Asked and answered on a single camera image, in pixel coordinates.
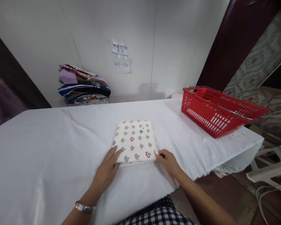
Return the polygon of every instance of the stack of folded clothes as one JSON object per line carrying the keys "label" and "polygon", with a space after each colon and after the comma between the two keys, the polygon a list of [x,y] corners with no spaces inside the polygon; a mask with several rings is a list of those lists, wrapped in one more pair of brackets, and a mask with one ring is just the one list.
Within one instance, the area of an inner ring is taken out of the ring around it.
{"label": "stack of folded clothes", "polygon": [[106,104],[109,103],[108,83],[98,75],[70,64],[59,65],[59,82],[64,85],[58,89],[65,97],[66,104]]}

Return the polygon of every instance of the plaid fabric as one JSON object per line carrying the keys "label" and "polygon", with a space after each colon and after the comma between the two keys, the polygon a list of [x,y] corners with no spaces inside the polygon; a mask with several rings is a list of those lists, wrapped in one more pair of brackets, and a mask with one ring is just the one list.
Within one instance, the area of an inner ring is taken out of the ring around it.
{"label": "plaid fabric", "polygon": [[117,225],[155,225],[155,224],[189,224],[195,225],[189,218],[176,211],[169,195],[149,205]]}

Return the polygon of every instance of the wooden door frame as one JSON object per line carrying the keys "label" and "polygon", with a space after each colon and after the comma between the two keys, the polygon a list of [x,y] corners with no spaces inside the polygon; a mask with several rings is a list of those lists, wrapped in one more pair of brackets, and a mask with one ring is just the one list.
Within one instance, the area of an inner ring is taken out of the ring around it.
{"label": "wooden door frame", "polygon": [[[274,0],[230,0],[197,86],[223,91],[280,7]],[[242,24],[239,14],[246,12],[254,22]]]}
{"label": "wooden door frame", "polygon": [[0,78],[29,109],[51,108],[51,105],[0,39]]}

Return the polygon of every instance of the hand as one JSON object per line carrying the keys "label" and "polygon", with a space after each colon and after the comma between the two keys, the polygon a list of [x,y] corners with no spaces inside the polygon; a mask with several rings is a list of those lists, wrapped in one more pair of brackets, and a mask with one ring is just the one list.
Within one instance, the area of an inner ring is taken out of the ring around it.
{"label": "hand", "polygon": [[168,174],[173,178],[177,178],[180,173],[183,173],[183,170],[177,163],[177,160],[173,153],[169,152],[166,149],[159,151],[159,155],[155,155],[157,160],[161,162]]}
{"label": "hand", "polygon": [[93,183],[91,186],[95,187],[98,191],[103,192],[112,183],[119,169],[119,164],[116,163],[119,154],[122,152],[120,149],[115,153],[117,146],[112,147],[104,157],[101,165],[97,168]]}

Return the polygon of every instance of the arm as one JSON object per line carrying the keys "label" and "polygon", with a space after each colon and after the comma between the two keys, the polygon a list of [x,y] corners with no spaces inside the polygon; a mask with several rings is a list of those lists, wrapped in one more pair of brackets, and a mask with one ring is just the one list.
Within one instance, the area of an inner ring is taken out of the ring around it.
{"label": "arm", "polygon": [[[115,164],[122,150],[115,153],[117,146],[111,148],[104,157],[101,165],[98,167],[94,180],[90,188],[85,192],[79,203],[85,206],[96,206],[101,195],[112,183],[119,169],[119,164]],[[91,214],[85,214],[73,208],[62,225],[87,225],[91,220]]]}
{"label": "arm", "polygon": [[179,166],[175,156],[166,149],[156,158],[184,190],[201,224],[237,225],[235,220],[207,195]]}

